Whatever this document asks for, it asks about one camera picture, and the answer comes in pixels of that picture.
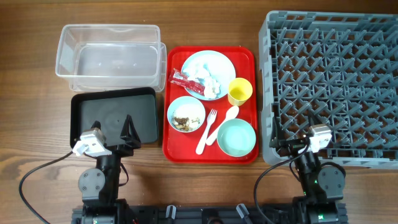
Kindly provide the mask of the yellow plastic cup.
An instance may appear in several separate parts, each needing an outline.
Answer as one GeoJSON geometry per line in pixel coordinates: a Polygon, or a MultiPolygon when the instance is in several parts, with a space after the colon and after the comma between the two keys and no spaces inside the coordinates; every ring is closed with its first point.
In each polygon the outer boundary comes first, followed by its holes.
{"type": "Polygon", "coordinates": [[[229,83],[228,101],[233,106],[243,105],[252,95],[251,82],[245,78],[235,78],[229,83]]]}

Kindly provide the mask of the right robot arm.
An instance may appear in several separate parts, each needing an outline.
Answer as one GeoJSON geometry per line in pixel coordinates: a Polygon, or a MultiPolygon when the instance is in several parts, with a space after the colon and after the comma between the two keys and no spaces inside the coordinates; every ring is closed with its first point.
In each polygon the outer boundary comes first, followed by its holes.
{"type": "Polygon", "coordinates": [[[288,140],[278,118],[272,119],[270,146],[284,151],[294,164],[304,196],[295,197],[288,211],[289,223],[348,223],[343,199],[346,171],[334,162],[320,162],[318,152],[331,141],[331,129],[308,114],[306,136],[288,140]]]}

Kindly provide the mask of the white plastic spoon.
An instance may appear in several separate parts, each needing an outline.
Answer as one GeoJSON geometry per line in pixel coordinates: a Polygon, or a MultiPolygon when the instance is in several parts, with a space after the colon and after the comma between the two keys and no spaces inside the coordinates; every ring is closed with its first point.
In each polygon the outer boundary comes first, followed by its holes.
{"type": "Polygon", "coordinates": [[[220,127],[225,124],[225,122],[235,119],[237,115],[239,114],[239,106],[232,106],[225,114],[225,118],[223,122],[210,134],[210,136],[207,138],[205,141],[206,145],[210,146],[212,145],[218,136],[218,131],[220,130],[220,127]]]}

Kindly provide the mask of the white plastic fork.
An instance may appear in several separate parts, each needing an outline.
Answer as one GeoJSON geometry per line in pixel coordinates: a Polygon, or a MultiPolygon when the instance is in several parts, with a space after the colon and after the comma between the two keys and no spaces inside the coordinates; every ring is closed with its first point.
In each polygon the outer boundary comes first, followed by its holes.
{"type": "Polygon", "coordinates": [[[206,119],[206,128],[198,142],[197,148],[195,149],[196,154],[201,155],[205,148],[205,141],[208,137],[208,133],[210,130],[211,125],[215,122],[217,115],[217,110],[212,109],[206,119]]]}

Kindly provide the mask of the light blue bowl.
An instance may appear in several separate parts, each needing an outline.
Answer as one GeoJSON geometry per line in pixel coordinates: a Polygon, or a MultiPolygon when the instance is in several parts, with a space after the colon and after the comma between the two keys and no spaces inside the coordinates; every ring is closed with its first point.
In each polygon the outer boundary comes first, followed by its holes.
{"type": "Polygon", "coordinates": [[[205,122],[206,111],[202,102],[192,96],[181,96],[169,105],[167,121],[181,133],[196,131],[205,122]]]}

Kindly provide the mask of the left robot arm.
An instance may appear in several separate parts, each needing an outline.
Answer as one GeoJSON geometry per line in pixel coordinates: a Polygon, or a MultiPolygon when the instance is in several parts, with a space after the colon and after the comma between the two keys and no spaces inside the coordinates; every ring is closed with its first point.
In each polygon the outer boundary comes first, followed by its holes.
{"type": "Polygon", "coordinates": [[[72,152],[96,159],[96,167],[82,173],[78,188],[82,193],[83,208],[72,214],[72,223],[79,224],[128,224],[138,223],[138,218],[125,199],[118,198],[120,173],[126,168],[123,157],[134,155],[141,147],[141,140],[135,130],[132,118],[126,116],[120,138],[122,144],[106,145],[106,137],[101,131],[101,123],[95,121],[83,131],[72,152]]]}

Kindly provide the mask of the rice and food scraps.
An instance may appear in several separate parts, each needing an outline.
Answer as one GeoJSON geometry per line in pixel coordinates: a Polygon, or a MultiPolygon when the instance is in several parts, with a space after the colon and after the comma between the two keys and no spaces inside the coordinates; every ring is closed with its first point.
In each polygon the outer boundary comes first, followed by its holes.
{"type": "Polygon", "coordinates": [[[200,116],[191,108],[181,106],[172,115],[172,124],[182,132],[193,131],[199,127],[200,123],[200,116]]]}

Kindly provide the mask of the mint green bowl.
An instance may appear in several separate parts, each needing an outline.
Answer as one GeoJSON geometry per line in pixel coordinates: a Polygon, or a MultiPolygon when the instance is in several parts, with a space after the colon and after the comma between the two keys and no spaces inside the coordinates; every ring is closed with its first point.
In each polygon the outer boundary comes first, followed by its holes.
{"type": "Polygon", "coordinates": [[[256,132],[247,121],[235,118],[220,127],[216,140],[225,154],[231,157],[243,157],[254,149],[256,132]]]}

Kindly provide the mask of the white tissue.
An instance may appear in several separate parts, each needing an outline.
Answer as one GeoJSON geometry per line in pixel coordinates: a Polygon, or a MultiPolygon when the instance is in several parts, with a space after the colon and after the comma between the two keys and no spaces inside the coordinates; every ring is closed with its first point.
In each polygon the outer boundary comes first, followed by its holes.
{"type": "Polygon", "coordinates": [[[215,99],[220,93],[220,84],[212,77],[205,77],[204,86],[204,97],[207,99],[215,99]]]}
{"type": "Polygon", "coordinates": [[[191,65],[187,67],[183,72],[188,76],[188,80],[195,82],[199,82],[200,80],[211,77],[210,72],[208,71],[207,64],[204,63],[191,65]]]}

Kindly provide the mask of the red snack wrapper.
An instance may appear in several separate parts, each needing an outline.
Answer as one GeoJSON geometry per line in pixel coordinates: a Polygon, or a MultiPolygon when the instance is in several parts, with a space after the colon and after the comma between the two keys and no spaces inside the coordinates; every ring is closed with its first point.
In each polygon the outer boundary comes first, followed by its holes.
{"type": "Polygon", "coordinates": [[[188,76],[175,68],[172,69],[169,82],[182,86],[187,90],[204,96],[205,86],[193,80],[188,80],[188,76]]]}

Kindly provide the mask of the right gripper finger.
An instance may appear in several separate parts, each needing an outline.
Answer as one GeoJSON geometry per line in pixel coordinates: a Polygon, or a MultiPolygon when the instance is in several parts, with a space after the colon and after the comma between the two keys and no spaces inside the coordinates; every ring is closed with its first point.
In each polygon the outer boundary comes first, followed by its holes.
{"type": "Polygon", "coordinates": [[[284,139],[284,132],[280,126],[280,119],[277,117],[273,117],[272,119],[271,139],[276,141],[284,139]]]}
{"type": "Polygon", "coordinates": [[[307,118],[309,127],[320,124],[320,120],[311,111],[308,112],[307,118]]]}

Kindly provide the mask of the light blue plate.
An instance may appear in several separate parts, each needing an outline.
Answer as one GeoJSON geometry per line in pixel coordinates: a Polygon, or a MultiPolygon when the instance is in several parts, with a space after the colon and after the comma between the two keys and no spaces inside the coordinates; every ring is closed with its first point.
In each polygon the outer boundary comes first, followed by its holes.
{"type": "MultiPolygon", "coordinates": [[[[230,81],[236,78],[236,71],[230,59],[224,54],[214,50],[202,50],[194,53],[186,59],[186,61],[182,65],[182,73],[184,73],[183,71],[187,67],[191,65],[196,65],[198,63],[207,64],[208,71],[210,72],[211,77],[216,79],[217,82],[220,84],[220,93],[215,99],[207,99],[204,96],[199,95],[198,93],[194,93],[193,91],[187,89],[186,91],[195,98],[205,101],[219,100],[220,98],[226,96],[228,93],[228,85],[230,81]]],[[[204,85],[204,80],[200,80],[199,83],[204,85]]]]}

